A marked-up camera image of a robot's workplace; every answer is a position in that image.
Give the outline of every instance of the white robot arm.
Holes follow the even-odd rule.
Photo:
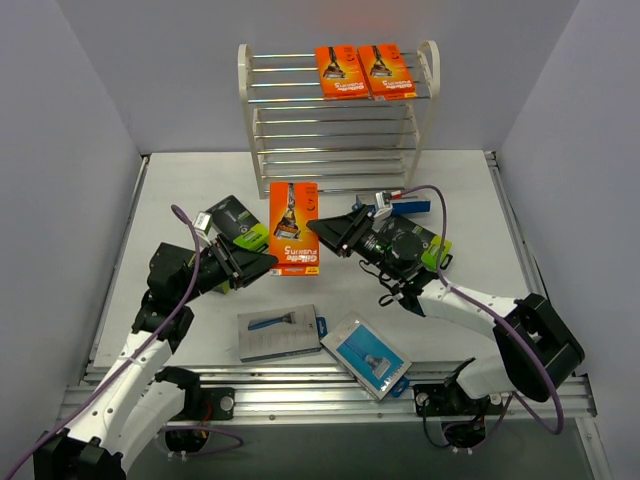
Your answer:
[[[515,306],[515,299],[488,295],[474,290],[457,287],[470,297],[488,305],[502,317],[507,317]],[[420,307],[427,317],[448,320],[461,327],[473,330],[494,340],[494,319],[488,313],[456,295],[440,280],[429,282],[418,297]],[[478,359],[460,371],[457,383],[473,400],[487,395],[515,390],[509,380],[502,358],[499,355]]]
[[[149,290],[114,365],[75,416],[36,445],[36,480],[124,480],[172,418],[200,420],[205,396],[199,376],[177,367],[158,372],[193,320],[184,304],[223,282],[234,289],[247,286],[277,263],[276,257],[244,250],[222,237],[196,261],[193,251],[165,243],[152,258]]]
[[[450,403],[471,404],[516,390],[543,402],[584,360],[580,344],[547,299],[535,294],[523,300],[502,298],[451,285],[425,259],[432,247],[445,245],[442,238],[430,234],[431,243],[426,243],[424,229],[406,219],[390,219],[380,231],[373,224],[363,206],[307,225],[337,255],[356,252],[364,258],[360,266],[389,290],[379,300],[381,306],[397,301],[417,315],[448,320],[498,345],[500,356],[473,359],[446,382],[452,385]],[[366,269],[368,265],[380,273]]]

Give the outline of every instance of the orange razor box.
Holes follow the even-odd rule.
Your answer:
[[[269,206],[269,253],[278,257],[271,274],[318,275],[318,237],[307,227],[309,220],[318,218],[318,185],[272,183]]]
[[[411,73],[395,43],[359,47],[358,54],[375,100],[417,96]]]
[[[369,88],[355,47],[318,47],[315,53],[324,98],[336,100],[369,97]]]

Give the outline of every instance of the white wall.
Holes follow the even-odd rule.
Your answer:
[[[138,148],[247,150],[240,43],[256,53],[342,42],[439,43],[428,148],[502,144],[577,0],[58,0]]]
[[[640,469],[640,2],[581,0],[503,147],[509,197],[582,342],[616,479]]]
[[[0,2],[0,65],[4,476],[78,380],[140,157],[54,0]]]

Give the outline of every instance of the razor package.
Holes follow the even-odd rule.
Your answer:
[[[378,400],[393,390],[411,366],[404,354],[353,311],[322,339],[322,345]]]
[[[318,218],[318,185],[271,183],[269,209],[269,253],[278,257],[271,274],[318,275],[318,236],[307,227]]]
[[[315,57],[325,99],[344,100],[369,96],[358,53],[353,45],[318,47]]]
[[[213,228],[230,242],[254,252],[267,249],[269,235],[267,227],[238,200],[229,195],[207,210]]]
[[[367,85],[375,100],[398,100],[416,96],[411,73],[394,43],[358,47]]]
[[[238,350],[242,362],[317,352],[324,320],[313,305],[238,315]]]

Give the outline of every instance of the metal rack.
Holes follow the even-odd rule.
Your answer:
[[[403,53],[417,97],[325,100],[313,53],[238,49],[238,86],[260,198],[272,181],[310,180],[322,193],[402,188],[413,179],[440,95],[433,41]]]

